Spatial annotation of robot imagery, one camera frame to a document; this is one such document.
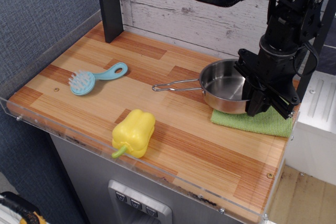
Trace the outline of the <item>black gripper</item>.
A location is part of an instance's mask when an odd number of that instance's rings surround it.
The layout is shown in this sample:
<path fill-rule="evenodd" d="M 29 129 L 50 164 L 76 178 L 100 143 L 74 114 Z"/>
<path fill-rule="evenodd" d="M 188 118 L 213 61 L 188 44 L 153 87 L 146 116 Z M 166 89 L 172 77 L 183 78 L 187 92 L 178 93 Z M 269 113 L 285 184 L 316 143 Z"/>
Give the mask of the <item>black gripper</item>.
<path fill-rule="evenodd" d="M 275 49 L 268 43 L 259 44 L 259 53 L 247 49 L 238 51 L 235 68 L 245 78 L 243 100 L 247 100 L 245 111 L 249 116 L 266 112 L 270 105 L 284 118 L 294 115 L 294 106 L 300 98 L 293 86 L 297 46 Z"/>

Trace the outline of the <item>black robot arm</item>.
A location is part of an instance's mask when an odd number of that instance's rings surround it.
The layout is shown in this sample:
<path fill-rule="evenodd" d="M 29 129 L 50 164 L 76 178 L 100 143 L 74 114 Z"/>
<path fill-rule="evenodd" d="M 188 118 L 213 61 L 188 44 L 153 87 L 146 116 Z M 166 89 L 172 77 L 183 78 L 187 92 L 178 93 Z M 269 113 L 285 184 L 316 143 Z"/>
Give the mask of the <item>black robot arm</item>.
<path fill-rule="evenodd" d="M 293 115 L 302 97 L 293 86 L 295 76 L 307 77 L 315 67 L 300 71 L 306 53 L 318 56 L 311 40 L 319 36 L 324 0 L 269 0 L 267 29 L 259 52 L 240 49 L 235 67 L 245 78 L 242 98 L 249 116 L 273 107 L 283 118 Z"/>

